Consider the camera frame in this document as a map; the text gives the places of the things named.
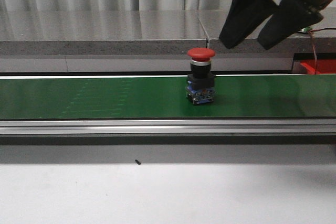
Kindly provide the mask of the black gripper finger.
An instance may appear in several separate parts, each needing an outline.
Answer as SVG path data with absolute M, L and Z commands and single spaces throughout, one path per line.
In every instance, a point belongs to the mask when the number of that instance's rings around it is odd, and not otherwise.
M 277 11 L 258 35 L 258 42 L 268 50 L 302 28 L 323 20 L 314 6 L 301 0 L 281 0 Z
M 220 41 L 227 49 L 236 47 L 277 8 L 273 0 L 232 0 Z

